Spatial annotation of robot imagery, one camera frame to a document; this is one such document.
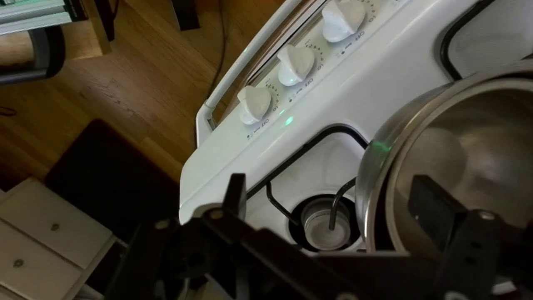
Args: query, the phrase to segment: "hardwood floor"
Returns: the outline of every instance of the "hardwood floor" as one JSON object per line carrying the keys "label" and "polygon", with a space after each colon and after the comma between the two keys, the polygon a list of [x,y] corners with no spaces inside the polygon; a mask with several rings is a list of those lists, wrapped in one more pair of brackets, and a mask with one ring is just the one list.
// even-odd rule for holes
{"label": "hardwood floor", "polygon": [[[284,0],[222,0],[225,67]],[[0,179],[44,179],[94,119],[102,119],[179,180],[194,119],[220,60],[219,0],[197,0],[200,30],[180,32],[170,0],[122,0],[112,54],[72,62],[51,80],[0,87]]]}

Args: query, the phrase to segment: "stove knob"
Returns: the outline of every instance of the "stove knob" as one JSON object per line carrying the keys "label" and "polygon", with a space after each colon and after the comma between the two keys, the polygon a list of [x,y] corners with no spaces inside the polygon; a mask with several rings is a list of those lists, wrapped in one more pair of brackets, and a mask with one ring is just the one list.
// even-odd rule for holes
{"label": "stove knob", "polygon": [[332,42],[342,42],[357,34],[365,22],[367,12],[362,0],[332,0],[322,10],[324,37]]}
{"label": "stove knob", "polygon": [[294,87],[304,82],[315,65],[315,54],[307,47],[287,45],[279,52],[280,70],[279,80],[285,87]]}
{"label": "stove knob", "polygon": [[245,125],[254,125],[265,119],[272,97],[265,87],[245,87],[237,95],[242,104],[240,120]]}

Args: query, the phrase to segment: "cooking pot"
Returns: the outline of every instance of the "cooking pot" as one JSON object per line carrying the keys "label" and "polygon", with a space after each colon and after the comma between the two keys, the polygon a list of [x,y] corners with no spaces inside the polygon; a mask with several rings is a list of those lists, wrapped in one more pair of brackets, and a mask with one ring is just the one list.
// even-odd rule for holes
{"label": "cooking pot", "polygon": [[510,225],[533,219],[533,62],[437,89],[399,110],[364,155],[357,217],[369,252],[437,257],[409,214],[414,175]]}

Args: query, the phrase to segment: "stove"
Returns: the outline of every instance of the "stove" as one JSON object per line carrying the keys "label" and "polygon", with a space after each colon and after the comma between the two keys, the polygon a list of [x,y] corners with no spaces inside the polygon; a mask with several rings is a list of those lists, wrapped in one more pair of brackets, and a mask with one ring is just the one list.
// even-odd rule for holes
{"label": "stove", "polygon": [[[180,222],[205,205],[220,204],[232,174],[245,174],[245,220],[252,227],[270,229],[307,252],[354,252],[364,244],[352,225],[357,187],[350,185],[357,182],[367,144],[399,109],[462,72],[472,74],[474,69],[454,69],[460,54],[472,57],[474,45],[492,55],[504,49],[487,47],[494,45],[489,44],[494,35],[485,27],[482,39],[462,34],[460,44],[454,42],[459,25],[494,7],[492,0],[302,4],[282,5],[200,109],[199,149],[182,170]],[[289,19],[295,20],[277,32]],[[272,37],[277,42],[260,55],[259,67],[239,82],[242,70],[255,65],[254,54]],[[240,89],[237,107],[214,125],[214,110],[230,87]],[[332,230],[335,195],[342,200]]]}

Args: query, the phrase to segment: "white cabinet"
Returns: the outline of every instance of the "white cabinet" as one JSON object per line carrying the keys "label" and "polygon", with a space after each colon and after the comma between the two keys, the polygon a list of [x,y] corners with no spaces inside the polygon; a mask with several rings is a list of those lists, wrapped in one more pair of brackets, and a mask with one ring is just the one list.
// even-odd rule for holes
{"label": "white cabinet", "polygon": [[0,197],[0,300],[74,299],[114,242],[109,229],[26,180]]}

